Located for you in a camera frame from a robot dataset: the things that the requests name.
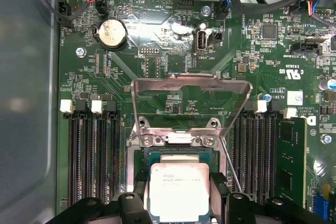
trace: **chip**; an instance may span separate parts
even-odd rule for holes
[[[247,71],[247,66],[245,63],[238,63],[237,64],[237,72],[245,73]]]
[[[166,162],[151,167],[150,213],[160,222],[198,222],[209,210],[209,166]]]
[[[292,175],[284,169],[280,170],[279,175],[280,183],[287,190],[292,190]]]
[[[263,25],[262,37],[264,39],[276,39],[277,38],[277,26],[276,25]]]

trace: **integrated circuit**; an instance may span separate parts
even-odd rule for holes
[[[277,26],[271,24],[264,24],[262,27],[262,37],[264,39],[276,39],[277,38]]]
[[[245,73],[247,71],[247,65],[245,63],[238,63],[237,64],[237,72]]]

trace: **sticker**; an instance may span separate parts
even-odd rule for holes
[[[287,91],[287,105],[302,106],[303,91]]]
[[[320,123],[320,133],[336,133],[336,123]]]
[[[310,131],[310,135],[311,135],[311,136],[316,136],[316,130],[314,130],[314,129],[311,130],[311,131]]]

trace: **capacitor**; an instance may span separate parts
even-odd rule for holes
[[[258,95],[258,100],[264,100],[266,102],[270,102],[272,100],[272,96],[266,93],[260,93]]]
[[[93,30],[93,35],[108,50],[120,50],[127,43],[125,24],[117,19],[106,19]]]
[[[336,90],[336,80],[323,79],[320,81],[319,87],[321,90]]]

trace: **white label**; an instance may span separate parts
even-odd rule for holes
[[[302,106],[303,91],[287,91],[287,105]]]

